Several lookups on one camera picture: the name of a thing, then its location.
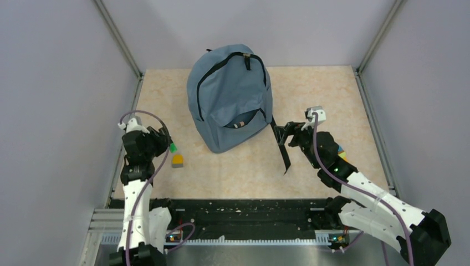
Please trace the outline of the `green black marker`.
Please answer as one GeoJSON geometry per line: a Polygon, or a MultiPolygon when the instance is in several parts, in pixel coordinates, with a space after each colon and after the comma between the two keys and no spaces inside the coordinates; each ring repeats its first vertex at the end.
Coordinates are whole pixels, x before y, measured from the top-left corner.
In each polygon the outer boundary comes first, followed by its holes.
{"type": "Polygon", "coordinates": [[[172,143],[170,144],[169,150],[170,150],[171,153],[175,153],[175,152],[178,151],[178,149],[177,149],[177,147],[176,147],[176,145],[175,145],[174,142],[172,142],[172,143]]]}

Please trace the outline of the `blue grey backpack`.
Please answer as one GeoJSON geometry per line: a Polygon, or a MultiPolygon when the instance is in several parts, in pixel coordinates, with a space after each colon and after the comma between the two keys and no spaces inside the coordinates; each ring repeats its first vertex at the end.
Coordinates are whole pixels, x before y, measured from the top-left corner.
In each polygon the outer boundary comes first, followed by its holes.
{"type": "Polygon", "coordinates": [[[187,97],[197,131],[216,154],[276,126],[270,75],[261,57],[244,44],[201,56],[188,76],[187,97]],[[235,129],[239,121],[246,126],[235,129]]]}

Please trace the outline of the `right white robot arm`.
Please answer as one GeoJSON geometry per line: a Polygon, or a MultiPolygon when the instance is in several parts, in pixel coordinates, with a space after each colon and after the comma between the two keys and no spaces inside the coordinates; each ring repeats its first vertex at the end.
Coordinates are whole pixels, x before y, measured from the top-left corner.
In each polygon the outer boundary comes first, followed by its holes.
{"type": "Polygon", "coordinates": [[[409,265],[436,265],[451,246],[445,216],[409,205],[377,186],[345,159],[331,133],[303,126],[271,125],[284,161],[289,159],[287,146],[299,147],[321,182],[339,193],[326,201],[327,225],[369,234],[399,252],[409,265]]]}

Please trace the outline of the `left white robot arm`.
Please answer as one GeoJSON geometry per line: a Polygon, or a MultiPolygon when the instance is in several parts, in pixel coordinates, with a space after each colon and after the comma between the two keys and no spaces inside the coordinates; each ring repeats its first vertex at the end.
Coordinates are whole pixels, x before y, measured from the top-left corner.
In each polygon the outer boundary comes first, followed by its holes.
{"type": "Polygon", "coordinates": [[[128,125],[122,142],[126,151],[121,170],[125,203],[121,238],[109,265],[166,265],[161,247],[151,244],[150,194],[157,169],[153,159],[168,155],[168,136],[164,129],[128,125]]]}

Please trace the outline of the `yellow grey eraser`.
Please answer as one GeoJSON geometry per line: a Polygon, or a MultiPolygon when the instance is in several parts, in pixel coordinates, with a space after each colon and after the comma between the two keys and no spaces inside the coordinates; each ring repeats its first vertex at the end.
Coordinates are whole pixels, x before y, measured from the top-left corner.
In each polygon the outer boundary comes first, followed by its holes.
{"type": "Polygon", "coordinates": [[[184,158],[180,154],[175,154],[171,161],[172,168],[182,168],[184,166],[184,158]]]}

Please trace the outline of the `colourful block stack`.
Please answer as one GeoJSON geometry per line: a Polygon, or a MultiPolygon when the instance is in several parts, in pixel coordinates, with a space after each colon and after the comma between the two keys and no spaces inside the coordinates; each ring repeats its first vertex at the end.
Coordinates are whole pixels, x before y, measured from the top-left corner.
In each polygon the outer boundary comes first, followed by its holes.
{"type": "Polygon", "coordinates": [[[339,146],[338,148],[338,156],[341,157],[343,160],[348,161],[346,158],[346,152],[341,146],[339,146]]]}

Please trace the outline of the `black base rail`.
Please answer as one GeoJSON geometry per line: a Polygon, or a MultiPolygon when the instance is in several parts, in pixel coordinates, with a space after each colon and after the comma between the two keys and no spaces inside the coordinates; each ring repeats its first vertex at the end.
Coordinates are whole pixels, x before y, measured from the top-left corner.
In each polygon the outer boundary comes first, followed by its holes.
{"type": "Polygon", "coordinates": [[[166,245],[324,245],[347,247],[349,230],[326,211],[327,199],[152,199],[169,208],[166,245]]]}

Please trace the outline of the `left aluminium frame post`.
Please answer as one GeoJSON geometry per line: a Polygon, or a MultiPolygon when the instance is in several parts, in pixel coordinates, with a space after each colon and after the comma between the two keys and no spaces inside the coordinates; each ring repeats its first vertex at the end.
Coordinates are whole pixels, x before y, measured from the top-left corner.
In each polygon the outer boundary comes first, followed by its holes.
{"type": "Polygon", "coordinates": [[[132,72],[140,80],[143,77],[143,73],[137,65],[137,62],[132,55],[131,50],[127,46],[124,38],[122,37],[116,23],[114,22],[111,13],[108,11],[104,1],[102,0],[92,0],[94,6],[96,7],[98,13],[104,21],[112,39],[116,43],[121,55],[124,57],[126,63],[131,68],[132,72]]]}

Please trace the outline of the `aluminium frame post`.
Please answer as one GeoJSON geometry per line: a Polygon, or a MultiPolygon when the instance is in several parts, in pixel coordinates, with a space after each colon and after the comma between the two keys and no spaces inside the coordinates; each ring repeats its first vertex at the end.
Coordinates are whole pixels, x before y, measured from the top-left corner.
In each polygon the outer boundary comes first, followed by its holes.
{"type": "Polygon", "coordinates": [[[94,6],[96,7],[98,13],[104,21],[112,39],[116,43],[121,55],[124,57],[126,63],[131,68],[132,72],[140,80],[143,77],[143,73],[137,65],[137,62],[132,55],[131,50],[127,46],[124,38],[122,37],[116,23],[114,22],[111,13],[108,11],[104,1],[102,0],[92,0],[94,6]]]}
{"type": "Polygon", "coordinates": [[[369,45],[361,63],[356,68],[357,75],[360,76],[365,69],[367,68],[370,60],[374,56],[376,50],[378,49],[380,43],[385,38],[388,30],[392,26],[396,16],[402,9],[402,7],[406,4],[407,0],[396,0],[394,1],[391,9],[389,10],[388,14],[386,15],[382,25],[380,26],[379,30],[377,31],[376,35],[374,36],[371,44],[369,45]]]}

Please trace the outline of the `right aluminium frame post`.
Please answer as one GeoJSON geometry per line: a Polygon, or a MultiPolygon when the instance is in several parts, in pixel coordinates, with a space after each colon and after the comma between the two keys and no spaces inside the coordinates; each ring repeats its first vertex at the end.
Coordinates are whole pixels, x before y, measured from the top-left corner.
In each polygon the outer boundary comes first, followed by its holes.
{"type": "Polygon", "coordinates": [[[374,56],[376,50],[378,49],[380,43],[385,38],[388,30],[392,26],[396,16],[402,9],[402,7],[406,4],[407,0],[396,0],[394,1],[391,9],[389,10],[388,14],[386,15],[382,25],[380,26],[379,30],[377,31],[376,35],[374,36],[371,44],[369,45],[361,63],[356,68],[357,75],[360,76],[365,69],[367,68],[370,60],[374,56]]]}

